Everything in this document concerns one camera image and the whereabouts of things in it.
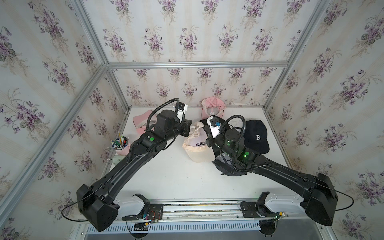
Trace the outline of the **beige baseball cap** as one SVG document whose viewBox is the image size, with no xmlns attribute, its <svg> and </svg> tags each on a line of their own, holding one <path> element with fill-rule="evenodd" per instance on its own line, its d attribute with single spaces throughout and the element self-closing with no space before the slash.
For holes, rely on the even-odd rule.
<svg viewBox="0 0 384 240">
<path fill-rule="evenodd" d="M 215 154 L 207 145 L 207 133 L 202 122 L 196 122 L 191 127 L 189 136 L 183 142 L 183 149 L 195 163 L 213 162 Z"/>
</svg>

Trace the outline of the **black cap white letter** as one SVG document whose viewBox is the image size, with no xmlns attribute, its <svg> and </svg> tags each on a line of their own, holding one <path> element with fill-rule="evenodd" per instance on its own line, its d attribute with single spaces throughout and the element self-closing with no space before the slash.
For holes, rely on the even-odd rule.
<svg viewBox="0 0 384 240">
<path fill-rule="evenodd" d="M 270 151 L 268 143 L 268 131 L 261 120 L 246 121 L 244 134 L 245 146 L 260 154 L 267 154 Z"/>
</svg>

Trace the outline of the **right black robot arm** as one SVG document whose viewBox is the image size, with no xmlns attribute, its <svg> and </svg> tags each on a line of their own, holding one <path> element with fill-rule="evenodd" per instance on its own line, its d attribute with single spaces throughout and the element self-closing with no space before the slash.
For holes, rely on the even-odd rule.
<svg viewBox="0 0 384 240">
<path fill-rule="evenodd" d="M 222 175 L 261 175 L 299 195 L 299 210 L 318 224 L 331 226 L 340 194 L 324 174 L 310 175 L 292 170 L 267 157 L 270 151 L 268 131 L 260 120 L 245 120 L 234 115 L 227 120 L 211 116 L 204 125 L 207 146 L 212 148 L 214 165 Z"/>
</svg>

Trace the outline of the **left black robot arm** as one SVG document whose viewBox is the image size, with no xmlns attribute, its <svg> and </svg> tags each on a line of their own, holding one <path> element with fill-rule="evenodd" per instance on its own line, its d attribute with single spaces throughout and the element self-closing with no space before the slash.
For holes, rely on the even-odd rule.
<svg viewBox="0 0 384 240">
<path fill-rule="evenodd" d="M 129 153 L 100 180 L 78 188 L 75 205 L 85 222 L 102 232 L 116 220 L 120 207 L 114 200 L 126 183 L 159 152 L 169 148 L 177 136 L 189 136 L 192 121 L 185 118 L 187 109 L 178 98 L 158 106 L 150 113 L 145 132 L 130 145 Z"/>
</svg>

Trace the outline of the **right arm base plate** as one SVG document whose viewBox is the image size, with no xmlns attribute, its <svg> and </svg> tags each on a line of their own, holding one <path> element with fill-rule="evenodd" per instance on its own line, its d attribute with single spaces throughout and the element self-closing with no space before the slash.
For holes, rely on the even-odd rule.
<svg viewBox="0 0 384 240">
<path fill-rule="evenodd" d="M 240 203 L 242 214 L 244 218 L 271 218 L 272 220 L 278 220 L 285 216 L 283 212 L 272 212 L 265 204 L 258 202 L 246 202 Z"/>
</svg>

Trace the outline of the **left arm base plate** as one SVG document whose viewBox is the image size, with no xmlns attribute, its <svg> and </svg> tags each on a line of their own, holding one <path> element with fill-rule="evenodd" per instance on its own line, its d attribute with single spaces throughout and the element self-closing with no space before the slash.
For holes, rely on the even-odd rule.
<svg viewBox="0 0 384 240">
<path fill-rule="evenodd" d="M 163 218 L 164 204 L 149 204 L 138 215 L 122 217 L 123 221 L 146 221 L 150 223 L 158 222 Z"/>
</svg>

